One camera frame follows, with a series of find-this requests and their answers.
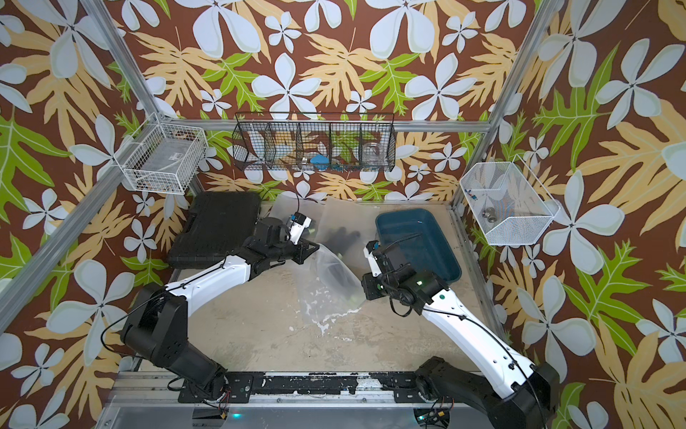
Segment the black cable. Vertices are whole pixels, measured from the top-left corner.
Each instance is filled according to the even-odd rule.
[[[541,406],[541,401],[539,400],[539,397],[536,394],[536,389],[534,389],[534,386],[531,384],[531,381],[529,381],[529,377],[526,376],[526,374],[524,373],[524,370],[519,366],[519,362],[517,362],[517,360],[512,356],[512,354],[507,349],[507,347],[503,346],[503,343],[501,343],[501,341],[495,335],[493,335],[488,329],[486,329],[483,325],[481,325],[481,323],[478,323],[478,322],[472,320],[471,318],[465,316],[464,314],[455,314],[455,313],[450,313],[450,312],[444,312],[441,310],[434,310],[433,308],[428,308],[428,307],[424,307],[423,309],[426,312],[438,313],[438,314],[447,314],[448,316],[455,316],[458,319],[460,319],[461,321],[472,322],[474,325],[477,325],[484,332],[486,332],[505,351],[505,353],[508,354],[508,356],[512,360],[512,363],[514,363],[514,365],[519,369],[519,372],[521,372],[522,376],[524,377],[524,380],[527,382],[527,384],[529,384],[529,388],[531,389],[531,393],[533,394],[534,399],[536,400],[536,405],[539,408],[539,413],[541,414],[541,421],[543,422],[543,426],[544,427],[546,426],[546,420],[545,420],[545,415],[543,413],[543,407]]]
[[[183,387],[172,387],[172,383],[177,382],[177,381],[181,380],[182,378],[183,377],[177,377],[177,378],[174,378],[172,381],[168,382],[167,383],[167,389],[171,390],[172,392],[181,392]]]
[[[407,317],[407,316],[410,315],[410,313],[412,313],[412,307],[410,307],[410,308],[407,310],[407,313],[405,313],[405,314],[400,314],[400,313],[398,313],[397,311],[395,311],[395,307],[393,306],[393,298],[391,298],[390,295],[388,296],[388,302],[390,302],[390,309],[391,309],[395,314],[397,314],[397,315],[400,316],[400,317]]]
[[[411,238],[419,237],[420,235],[422,235],[422,233],[408,234],[405,237],[400,237],[399,239],[395,240],[393,243],[387,245],[386,248],[391,247],[393,244],[396,244],[399,242],[404,242],[405,240],[409,240]]]
[[[184,288],[184,287],[186,286],[186,284],[188,284],[188,282],[186,282],[186,283],[184,283],[184,284],[182,284],[182,285],[176,286],[175,288],[166,289],[166,291],[167,291],[167,292],[171,292],[172,290]],[[105,347],[106,350],[109,350],[109,351],[111,351],[111,352],[113,352],[113,353],[116,353],[116,354],[118,354],[118,355],[120,355],[120,356],[130,356],[131,358],[140,358],[140,359],[143,359],[143,356],[136,356],[136,355],[132,355],[132,354],[128,354],[128,353],[122,353],[122,352],[120,352],[120,351],[114,350],[112,347],[110,347],[110,346],[108,346],[107,344],[105,344],[105,333],[106,333],[107,331],[109,331],[110,328],[111,328],[112,326],[118,324],[119,322],[121,322],[121,321],[124,320],[125,318],[129,317],[129,316],[131,315],[131,313],[135,312],[136,310],[138,310],[139,308],[143,307],[144,305],[147,305],[147,303],[149,303],[149,302],[152,301],[153,299],[159,299],[159,298],[160,298],[160,296],[153,296],[153,297],[150,297],[149,299],[146,299],[145,302],[143,302],[141,305],[138,305],[138,306],[137,306],[136,308],[134,308],[133,310],[129,311],[128,313],[124,314],[122,317],[118,318],[116,321],[110,323],[110,325],[109,325],[108,327],[106,327],[105,329],[103,329],[102,333],[100,334],[100,343],[102,344],[102,346]]]

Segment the black plastic case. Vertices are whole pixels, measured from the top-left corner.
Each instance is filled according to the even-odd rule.
[[[203,192],[167,254],[172,268],[207,268],[252,235],[261,199],[255,192]]]

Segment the black wire basket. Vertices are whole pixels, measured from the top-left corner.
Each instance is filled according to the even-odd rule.
[[[276,120],[265,115],[255,119],[254,113],[237,113],[233,131],[235,165],[241,170],[393,169],[396,139],[393,115],[351,115],[361,120],[329,120],[327,115],[334,114],[317,113],[317,119],[312,120]]]

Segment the blue bin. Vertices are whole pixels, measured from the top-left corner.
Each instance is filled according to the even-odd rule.
[[[405,258],[417,272],[434,271],[448,284],[462,276],[453,249],[429,211],[411,209],[380,214],[377,216],[377,230],[382,245],[391,244],[410,234],[421,234],[398,243]]]

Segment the plastic sheet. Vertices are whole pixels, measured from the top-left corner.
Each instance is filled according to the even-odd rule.
[[[314,241],[329,248],[362,280],[370,270],[363,249],[377,236],[374,222],[379,213],[376,205],[328,198]]]
[[[336,318],[355,313],[364,302],[359,279],[325,246],[303,265],[290,265],[298,279],[298,302],[303,320],[315,323],[322,335]]]

